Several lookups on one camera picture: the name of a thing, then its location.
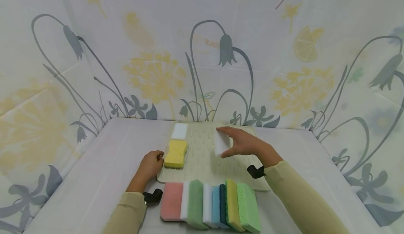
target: hand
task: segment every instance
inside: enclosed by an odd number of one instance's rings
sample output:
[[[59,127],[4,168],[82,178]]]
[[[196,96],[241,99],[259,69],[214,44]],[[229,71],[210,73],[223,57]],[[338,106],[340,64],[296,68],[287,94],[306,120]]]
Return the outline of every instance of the hand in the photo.
[[[163,155],[162,151],[151,151],[146,154],[126,192],[143,193],[149,180],[157,176],[163,168]]]
[[[236,154],[255,155],[260,159],[264,167],[276,165],[283,159],[275,149],[265,141],[237,128],[225,126],[216,130],[233,138],[233,146],[221,154],[221,158],[231,157]]]

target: black clip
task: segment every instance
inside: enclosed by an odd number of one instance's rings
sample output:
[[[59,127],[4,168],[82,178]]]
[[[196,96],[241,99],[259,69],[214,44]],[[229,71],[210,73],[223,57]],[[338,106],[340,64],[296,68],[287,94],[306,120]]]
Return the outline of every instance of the black clip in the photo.
[[[161,197],[163,196],[163,191],[161,189],[156,189],[153,194],[144,192],[144,201],[146,202],[147,205],[149,204],[159,204]]]
[[[258,178],[261,178],[261,177],[265,176],[264,166],[257,169],[254,165],[250,165],[247,168],[247,172],[250,173],[250,175],[254,179],[258,179]]]

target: white tablecloth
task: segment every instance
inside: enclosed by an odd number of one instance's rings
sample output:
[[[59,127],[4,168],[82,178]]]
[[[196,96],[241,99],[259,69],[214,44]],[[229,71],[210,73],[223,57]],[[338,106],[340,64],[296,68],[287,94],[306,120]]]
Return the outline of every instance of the white tablecloth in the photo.
[[[144,154],[165,149],[173,122],[116,118],[90,144],[24,234],[98,234]],[[310,131],[255,128],[335,210],[351,233],[380,233],[380,227]],[[150,183],[147,191],[164,190]],[[300,233],[273,192],[257,192],[263,234]],[[222,233],[210,229],[209,233]],[[160,207],[149,207],[141,234],[201,233],[186,223],[165,223]]]

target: beige mat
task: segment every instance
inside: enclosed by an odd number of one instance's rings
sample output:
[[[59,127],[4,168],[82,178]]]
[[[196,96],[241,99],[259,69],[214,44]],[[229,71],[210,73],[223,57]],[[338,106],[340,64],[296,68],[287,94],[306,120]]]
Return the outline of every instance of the beige mat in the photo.
[[[187,123],[188,132],[186,141],[188,150],[183,169],[164,168],[157,176],[157,180],[161,183],[191,181],[199,179],[202,183],[209,183],[213,186],[223,184],[226,179],[233,179],[236,183],[246,183],[256,191],[270,191],[268,183],[265,179],[253,179],[247,172],[247,167],[255,165],[256,168],[262,166],[257,157],[250,156],[233,156],[221,159],[215,156],[215,137],[216,127],[232,126],[240,128],[246,132],[255,135],[252,127],[226,125],[218,122],[199,122]],[[167,142],[165,155],[168,153],[169,141]]]

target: floral backdrop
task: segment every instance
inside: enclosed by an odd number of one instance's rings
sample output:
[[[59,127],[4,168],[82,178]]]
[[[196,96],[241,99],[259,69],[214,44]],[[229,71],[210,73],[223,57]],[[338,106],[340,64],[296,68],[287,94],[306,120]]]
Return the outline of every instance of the floral backdrop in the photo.
[[[378,225],[404,228],[404,0],[0,3],[0,233],[113,117],[313,131]]]

